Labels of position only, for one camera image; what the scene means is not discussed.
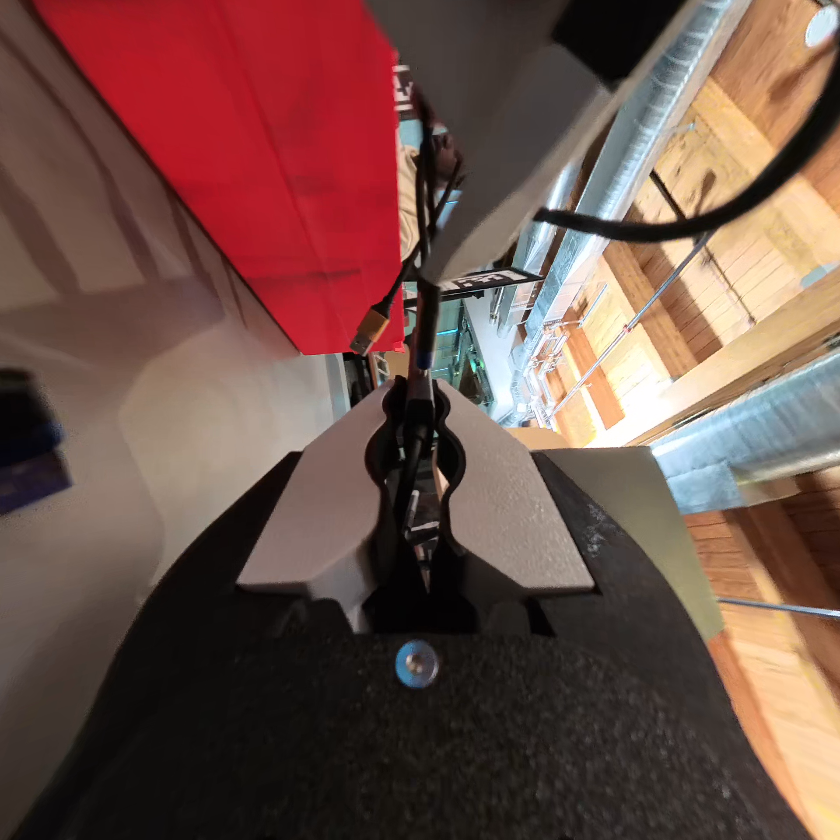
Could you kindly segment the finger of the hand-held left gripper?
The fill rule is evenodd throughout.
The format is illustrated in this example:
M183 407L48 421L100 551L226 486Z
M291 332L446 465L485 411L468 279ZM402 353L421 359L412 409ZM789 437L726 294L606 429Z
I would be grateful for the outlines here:
M614 114L614 91L553 38L569 4L367 2L466 164L422 268L429 283L496 259Z

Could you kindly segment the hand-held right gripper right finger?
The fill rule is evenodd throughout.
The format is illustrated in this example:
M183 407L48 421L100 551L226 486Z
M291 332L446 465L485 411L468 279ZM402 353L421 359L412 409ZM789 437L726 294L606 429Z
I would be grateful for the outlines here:
M595 582L528 447L435 382L434 627L554 634L543 601Z

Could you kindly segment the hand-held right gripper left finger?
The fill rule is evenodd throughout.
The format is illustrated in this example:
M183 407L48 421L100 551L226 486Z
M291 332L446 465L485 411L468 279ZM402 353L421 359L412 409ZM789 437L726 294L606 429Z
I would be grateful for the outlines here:
M240 571L240 590L338 603L356 633L363 604L383 573L374 537L382 486L371 476L369 444L385 425L387 381L302 450L262 533Z

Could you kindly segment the grey USB hub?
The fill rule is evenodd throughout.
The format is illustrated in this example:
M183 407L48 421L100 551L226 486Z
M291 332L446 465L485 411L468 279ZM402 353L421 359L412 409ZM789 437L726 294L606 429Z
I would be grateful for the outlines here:
M398 473L393 502L397 530L395 580L407 592L424 596L427 592L422 566L407 534L413 493L418 473L431 457L436 425L433 379L429 370L412 371L406 381L406 406L402 422L404 459Z

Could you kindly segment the red storage bin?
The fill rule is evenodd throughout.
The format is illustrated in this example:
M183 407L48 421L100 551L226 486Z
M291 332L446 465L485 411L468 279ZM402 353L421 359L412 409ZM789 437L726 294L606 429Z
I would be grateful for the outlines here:
M44 1L38 14L303 354L401 267L393 53L359 1Z

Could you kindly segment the grey desk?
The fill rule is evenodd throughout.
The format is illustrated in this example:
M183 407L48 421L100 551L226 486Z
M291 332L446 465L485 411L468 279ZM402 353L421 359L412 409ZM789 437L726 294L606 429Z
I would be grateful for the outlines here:
M2 838L67 755L143 601L338 414L28 2L2 2L2 368L68 489L2 517Z

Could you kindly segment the round ceiling lamp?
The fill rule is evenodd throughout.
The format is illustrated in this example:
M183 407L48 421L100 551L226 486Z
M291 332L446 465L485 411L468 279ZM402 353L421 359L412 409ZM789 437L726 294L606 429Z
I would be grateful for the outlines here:
M835 1L818 1L819 8L809 20L804 34L807 49L830 45L839 30L839 6Z

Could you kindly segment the spiral metal duct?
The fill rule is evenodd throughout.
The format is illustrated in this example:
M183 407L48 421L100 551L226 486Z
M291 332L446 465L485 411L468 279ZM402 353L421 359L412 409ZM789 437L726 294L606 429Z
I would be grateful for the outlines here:
M739 25L749 2L701 2L688 23L626 100L602 147L576 211L623 220L667 139ZM592 278L607 240L569 232L525 323L530 354L545 326L561 320Z

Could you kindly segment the large metal duct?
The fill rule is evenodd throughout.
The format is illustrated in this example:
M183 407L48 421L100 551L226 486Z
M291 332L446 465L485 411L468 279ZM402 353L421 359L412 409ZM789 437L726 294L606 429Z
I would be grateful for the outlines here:
M680 513L752 507L839 463L839 351L651 444Z

